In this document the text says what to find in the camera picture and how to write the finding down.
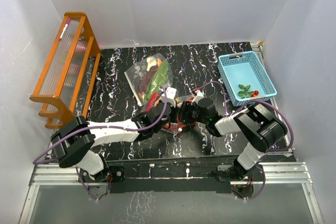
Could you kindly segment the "red fake chili pepper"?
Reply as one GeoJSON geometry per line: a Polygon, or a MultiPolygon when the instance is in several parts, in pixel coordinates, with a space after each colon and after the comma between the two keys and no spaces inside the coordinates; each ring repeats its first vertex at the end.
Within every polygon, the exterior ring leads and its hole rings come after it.
{"type": "Polygon", "coordinates": [[[146,110],[150,111],[150,109],[155,105],[156,101],[160,98],[160,95],[155,92],[152,94],[152,96],[150,97],[149,101],[147,102],[146,105],[146,110]]]}

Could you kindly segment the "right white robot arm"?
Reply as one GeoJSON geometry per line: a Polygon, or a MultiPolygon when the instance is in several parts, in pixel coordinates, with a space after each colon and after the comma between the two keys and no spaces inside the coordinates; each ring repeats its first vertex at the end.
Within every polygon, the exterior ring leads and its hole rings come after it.
{"type": "Polygon", "coordinates": [[[242,132],[246,137],[248,143],[233,165],[214,172],[218,178],[247,180],[260,159],[288,133],[285,124],[258,102],[223,117],[210,98],[202,98],[198,102],[184,101],[178,119],[183,124],[202,123],[215,137],[235,132],[242,132]]]}

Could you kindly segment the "fake cherry tomato vine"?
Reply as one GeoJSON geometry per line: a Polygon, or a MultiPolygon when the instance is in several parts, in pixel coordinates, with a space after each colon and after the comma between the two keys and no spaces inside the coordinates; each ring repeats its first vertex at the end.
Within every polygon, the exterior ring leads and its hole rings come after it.
{"type": "Polygon", "coordinates": [[[258,90],[252,90],[250,88],[251,85],[244,86],[242,84],[239,84],[238,87],[239,87],[239,91],[237,92],[237,95],[241,99],[254,98],[254,97],[257,97],[259,95],[259,91],[258,90]]]}

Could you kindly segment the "clear zip bag red slider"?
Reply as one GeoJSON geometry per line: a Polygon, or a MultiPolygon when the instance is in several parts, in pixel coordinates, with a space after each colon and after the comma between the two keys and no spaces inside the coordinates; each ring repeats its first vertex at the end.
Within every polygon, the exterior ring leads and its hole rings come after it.
{"type": "MultiPolygon", "coordinates": [[[[164,106],[164,102],[162,101],[162,98],[161,98],[161,94],[163,92],[158,92],[158,94],[160,95],[160,98],[156,101],[155,105],[150,109],[150,111],[147,111],[146,110],[146,105],[147,103],[143,106],[143,108],[141,109],[141,113],[142,114],[148,114],[149,112],[151,112],[151,114],[155,115],[156,117],[158,117],[161,112],[162,112],[162,108],[164,106]]],[[[164,131],[164,132],[168,132],[168,133],[171,133],[171,134],[178,134],[178,133],[181,133],[183,131],[183,129],[185,127],[193,127],[195,123],[193,124],[182,124],[180,122],[180,106],[182,105],[182,103],[184,101],[192,101],[193,102],[193,99],[194,99],[194,95],[185,95],[185,96],[182,96],[182,97],[177,97],[176,96],[176,107],[179,109],[178,111],[178,116],[177,116],[177,121],[178,121],[178,124],[179,124],[179,128],[177,130],[162,130],[161,129],[161,123],[157,123],[153,130],[155,131],[155,133],[157,133],[158,131],[164,131]]]]}

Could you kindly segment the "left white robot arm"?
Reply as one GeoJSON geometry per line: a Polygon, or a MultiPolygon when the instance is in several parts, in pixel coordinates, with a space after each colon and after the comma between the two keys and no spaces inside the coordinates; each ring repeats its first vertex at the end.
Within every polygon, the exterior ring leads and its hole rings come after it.
{"type": "Polygon", "coordinates": [[[139,142],[149,139],[171,123],[177,122],[178,107],[163,102],[143,111],[132,119],[121,122],[97,123],[78,116],[51,137],[56,144],[54,153],[61,168],[76,166],[87,172],[96,182],[102,182],[110,174],[101,154],[91,149],[98,145],[117,142],[139,142]]]}

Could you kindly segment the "light blue plastic basket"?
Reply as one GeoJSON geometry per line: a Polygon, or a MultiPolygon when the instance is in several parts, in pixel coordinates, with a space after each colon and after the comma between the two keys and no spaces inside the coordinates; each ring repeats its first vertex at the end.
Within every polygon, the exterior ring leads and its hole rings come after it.
{"type": "Polygon", "coordinates": [[[219,56],[218,71],[233,106],[241,106],[253,100],[268,101],[277,94],[275,86],[254,51],[219,56]],[[241,99],[237,95],[239,84],[251,85],[250,88],[258,90],[259,95],[241,99]]]}

